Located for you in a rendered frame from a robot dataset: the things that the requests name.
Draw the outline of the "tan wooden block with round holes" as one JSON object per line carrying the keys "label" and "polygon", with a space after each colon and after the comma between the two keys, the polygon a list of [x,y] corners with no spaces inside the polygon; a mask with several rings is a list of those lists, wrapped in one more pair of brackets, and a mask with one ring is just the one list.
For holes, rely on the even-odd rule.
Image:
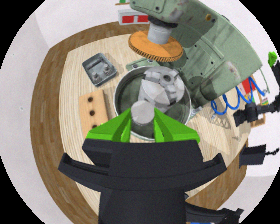
{"label": "tan wooden block with round holes", "polygon": [[97,125],[109,120],[107,100],[105,100],[103,89],[79,96],[79,109],[84,139],[89,129],[96,128]]}

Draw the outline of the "blue coiled hose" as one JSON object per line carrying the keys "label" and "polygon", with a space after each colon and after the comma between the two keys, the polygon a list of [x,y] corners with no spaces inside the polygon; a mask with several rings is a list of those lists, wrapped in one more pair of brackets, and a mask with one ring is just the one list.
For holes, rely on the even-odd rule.
{"label": "blue coiled hose", "polygon": [[[245,97],[242,96],[242,93],[240,92],[240,89],[238,89],[236,87],[237,96],[238,96],[237,107],[232,107],[232,105],[229,105],[228,99],[226,99],[226,96],[225,96],[225,93],[224,93],[224,95],[222,95],[222,99],[224,99],[225,104],[226,104],[225,111],[224,112],[217,112],[216,101],[213,100],[213,101],[211,101],[211,105],[212,105],[214,113],[217,113],[217,115],[224,115],[224,113],[226,112],[226,109],[228,109],[228,107],[230,109],[233,109],[233,111],[234,111],[234,109],[237,109],[238,105],[240,105],[240,96],[241,96],[241,99],[245,101],[245,103],[248,103],[248,104],[252,103],[252,99],[253,99],[252,83],[254,84],[254,87],[257,88],[257,91],[260,92],[262,96],[265,96],[265,93],[261,92],[261,89],[257,87],[256,83],[254,83],[254,80],[252,79],[252,77],[248,77],[248,80],[249,80],[249,85],[250,85],[250,100],[246,100]],[[250,81],[252,81],[252,83],[250,83]],[[214,107],[213,107],[213,104],[214,104]],[[214,108],[216,108],[216,109],[214,109]]]}

